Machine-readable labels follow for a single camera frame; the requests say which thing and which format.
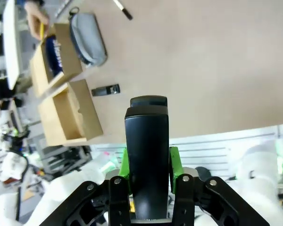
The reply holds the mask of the person's right hand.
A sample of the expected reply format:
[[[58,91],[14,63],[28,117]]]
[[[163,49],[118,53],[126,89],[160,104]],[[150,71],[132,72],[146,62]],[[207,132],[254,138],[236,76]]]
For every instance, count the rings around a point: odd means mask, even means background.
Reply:
[[[26,0],[24,9],[31,35],[37,40],[42,40],[50,23],[48,15],[41,10],[39,2],[36,0]]]

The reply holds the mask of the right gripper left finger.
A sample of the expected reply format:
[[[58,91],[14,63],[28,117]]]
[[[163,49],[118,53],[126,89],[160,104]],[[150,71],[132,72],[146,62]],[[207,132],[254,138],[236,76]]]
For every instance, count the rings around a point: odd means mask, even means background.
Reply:
[[[27,226],[90,226],[102,215],[109,225],[129,226],[131,189],[128,151],[119,163],[102,153],[75,170],[52,180],[26,222]]]

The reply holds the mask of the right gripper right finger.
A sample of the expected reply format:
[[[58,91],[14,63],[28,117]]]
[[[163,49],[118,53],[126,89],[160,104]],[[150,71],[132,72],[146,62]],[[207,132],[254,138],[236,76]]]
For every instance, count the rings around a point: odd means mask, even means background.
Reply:
[[[196,169],[183,167],[178,148],[169,149],[171,192],[175,203],[171,225],[192,226],[198,206],[219,226],[267,226],[269,223],[224,180],[200,179]]]

